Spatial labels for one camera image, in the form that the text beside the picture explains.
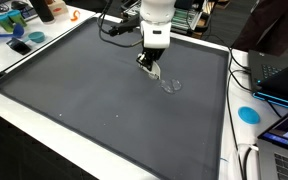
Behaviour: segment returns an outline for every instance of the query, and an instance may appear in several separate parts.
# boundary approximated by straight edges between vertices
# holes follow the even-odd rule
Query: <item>wire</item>
[[[279,118],[282,118],[281,114],[275,109],[275,107],[272,105],[272,103],[266,101],[270,107],[273,109],[273,111],[275,112],[275,114],[279,117]]]
[[[209,27],[208,35],[206,36],[206,38],[204,39],[204,41],[207,41],[208,38],[211,36],[211,33],[212,33],[212,19],[213,19],[213,18],[210,19],[210,27]]]
[[[98,17],[98,21],[97,21],[97,25],[99,27],[99,31],[98,31],[98,35],[100,37],[100,39],[104,42],[107,42],[107,43],[110,43],[110,44],[113,44],[115,46],[118,46],[118,47],[122,47],[122,48],[130,48],[130,47],[134,47],[138,44],[141,44],[141,42],[143,42],[143,40],[139,40],[133,44],[130,44],[130,45],[123,45],[123,44],[118,44],[116,42],[113,42],[113,41],[110,41],[110,40],[107,40],[107,39],[104,39],[102,37],[102,32],[105,33],[105,34],[109,34],[108,31],[104,30],[103,29],[103,23],[104,23],[104,19],[105,19],[105,15],[107,14],[108,10],[110,9],[111,5],[113,3],[113,0],[109,0],[105,6],[105,8],[103,9],[103,12],[101,13],[101,15]]]
[[[243,180],[247,180],[247,159],[248,159],[248,156],[250,155],[250,152],[252,150],[254,150],[252,148],[252,146],[256,146],[256,144],[253,144],[251,145],[251,147],[249,147],[244,155],[244,160],[243,160],[243,173],[244,173],[244,177],[243,177]]]
[[[250,68],[245,67],[245,66],[241,65],[239,62],[236,61],[236,59],[235,59],[235,57],[233,56],[233,53],[232,53],[232,48],[230,48],[230,46],[228,46],[228,45],[224,42],[224,40],[223,40],[222,38],[220,38],[220,37],[218,37],[217,35],[214,35],[214,34],[213,34],[213,35],[209,35],[209,36],[216,37],[218,40],[220,40],[220,41],[228,48],[228,50],[230,51],[231,56],[232,56],[234,62],[235,62],[238,66],[240,66],[241,68],[243,68],[243,69],[245,69],[245,70],[247,70],[247,71],[250,71]]]
[[[235,143],[235,148],[236,148],[236,150],[238,151],[239,148],[238,148],[238,144],[237,144],[237,140],[236,140],[236,134],[235,134],[235,128],[234,128],[234,123],[233,123],[233,118],[232,118],[232,112],[231,112],[231,105],[230,105],[230,98],[229,98],[230,81],[231,81],[232,75],[233,75],[235,72],[245,72],[245,71],[244,71],[244,70],[234,70],[234,71],[230,72],[230,75],[229,75],[228,81],[227,81],[227,86],[226,86],[226,102],[227,102],[227,109],[228,109],[229,117],[230,117],[230,124],[231,124],[233,139],[234,139],[234,143]],[[238,154],[237,156],[238,156],[238,161],[239,161],[239,166],[240,166],[240,173],[241,173],[242,177],[244,177],[244,175],[243,175],[243,169],[242,169],[242,163],[241,163],[241,158],[240,158],[239,154]]]
[[[229,163],[229,162],[228,162],[228,160],[226,160],[226,159],[224,159],[224,158],[220,158],[220,160],[222,160],[222,161],[225,161],[225,162]]]
[[[230,73],[232,74],[232,77],[234,78],[234,80],[236,81],[236,83],[237,83],[242,89],[244,89],[244,90],[246,90],[246,91],[248,91],[248,92],[252,92],[250,89],[244,87],[244,86],[237,80],[237,78],[235,77],[234,73],[232,73],[231,70],[229,70],[229,71],[230,71]]]

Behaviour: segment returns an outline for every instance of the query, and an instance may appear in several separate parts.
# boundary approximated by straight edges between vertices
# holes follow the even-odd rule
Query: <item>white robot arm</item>
[[[137,58],[140,67],[154,79],[161,76],[156,61],[170,45],[171,20],[176,0],[142,0],[140,26],[143,52]]]

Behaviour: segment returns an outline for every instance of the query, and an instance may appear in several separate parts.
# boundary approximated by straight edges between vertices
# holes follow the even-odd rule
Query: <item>white table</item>
[[[107,16],[107,19],[119,21],[119,19],[109,16]],[[220,45],[174,33],[171,35],[192,43],[228,51],[226,47]],[[247,64],[247,53],[234,50],[233,54],[242,64]],[[238,66],[233,63],[232,69],[238,69]],[[236,74],[236,76],[241,80],[242,84],[248,86],[248,79],[245,75]],[[256,100],[249,93],[241,90],[234,80],[231,80],[229,95],[238,143],[255,143],[257,135],[274,123],[278,117],[265,102]],[[261,117],[261,122],[257,125],[249,125],[240,120],[237,111],[242,106],[249,106],[255,109]],[[287,112],[283,108],[278,108],[278,110],[281,114]],[[156,179],[154,175],[135,166],[133,163],[2,95],[0,95],[0,116],[99,179]],[[240,147],[242,149],[241,154],[243,154],[243,150],[245,151],[247,146],[241,145]],[[228,162],[221,161],[219,179],[240,179],[227,107],[223,127],[221,157]],[[248,161],[248,177],[252,180],[259,179],[256,157],[255,153],[251,153]]]
[[[35,31],[42,31],[45,34],[44,42],[34,43],[32,41],[29,41],[27,43],[27,45],[29,45],[32,49],[31,52],[36,51],[37,49],[41,48],[45,44],[61,36],[63,33],[77,26],[81,22],[95,15],[94,12],[71,7],[71,6],[68,6],[68,10],[69,10],[69,13],[55,16],[55,19],[56,19],[55,23],[50,24],[50,25],[43,24],[39,17],[27,22],[28,26],[24,28],[25,34],[23,35],[21,39],[25,39],[25,37],[27,37],[28,34],[35,32]],[[73,12],[75,10],[78,10],[81,14],[77,21],[72,22],[70,18],[72,17]],[[2,27],[0,27],[0,33],[6,33],[4,29],[2,29]],[[12,50],[6,44],[6,42],[8,42],[10,39],[11,38],[0,38],[0,71],[5,70],[6,68],[10,67],[14,63],[18,62],[19,60],[25,58],[28,54],[30,54],[28,53],[27,55],[23,56],[15,52],[14,50]]]

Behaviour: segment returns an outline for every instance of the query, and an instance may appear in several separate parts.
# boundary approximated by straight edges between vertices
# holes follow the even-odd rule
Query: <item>gray mat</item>
[[[162,79],[183,85],[170,95],[138,68],[141,46],[102,42],[95,22],[5,75],[0,93],[162,179],[217,179],[228,53],[172,39],[158,61]]]

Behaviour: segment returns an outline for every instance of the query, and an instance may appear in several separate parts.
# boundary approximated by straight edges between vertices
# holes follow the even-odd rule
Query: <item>blue puck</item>
[[[238,110],[240,118],[248,124],[257,124],[260,122],[260,116],[258,113],[249,107],[241,107]]]

